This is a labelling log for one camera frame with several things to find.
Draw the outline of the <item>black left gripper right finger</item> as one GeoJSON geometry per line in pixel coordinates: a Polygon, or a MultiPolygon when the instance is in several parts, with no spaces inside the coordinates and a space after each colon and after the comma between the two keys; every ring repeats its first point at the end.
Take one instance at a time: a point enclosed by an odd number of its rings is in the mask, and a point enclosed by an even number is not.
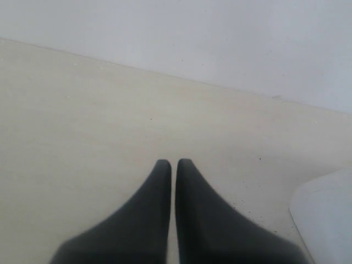
{"type": "Polygon", "coordinates": [[[175,218],[180,263],[308,262],[298,246],[232,208],[190,159],[178,162],[175,218]]]}

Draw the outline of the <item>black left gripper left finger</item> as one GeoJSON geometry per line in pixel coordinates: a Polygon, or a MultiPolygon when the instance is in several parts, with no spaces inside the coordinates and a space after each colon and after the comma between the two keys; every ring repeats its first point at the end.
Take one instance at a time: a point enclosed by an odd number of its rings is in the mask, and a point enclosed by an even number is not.
{"type": "Polygon", "coordinates": [[[159,159],[118,211],[64,242],[51,263],[166,263],[171,194],[171,165],[159,159]]]}

